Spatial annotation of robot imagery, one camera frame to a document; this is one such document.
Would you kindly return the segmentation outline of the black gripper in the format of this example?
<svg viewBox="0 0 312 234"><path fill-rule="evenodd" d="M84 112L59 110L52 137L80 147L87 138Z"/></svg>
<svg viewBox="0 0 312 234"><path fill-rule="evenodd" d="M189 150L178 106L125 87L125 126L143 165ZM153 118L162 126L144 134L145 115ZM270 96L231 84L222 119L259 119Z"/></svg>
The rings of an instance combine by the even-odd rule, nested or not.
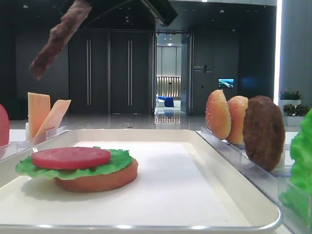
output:
<svg viewBox="0 0 312 234"><path fill-rule="evenodd" d="M169 26L177 17L168 0L84 0L87 17L83 29L151 30L157 23Z"/></svg>

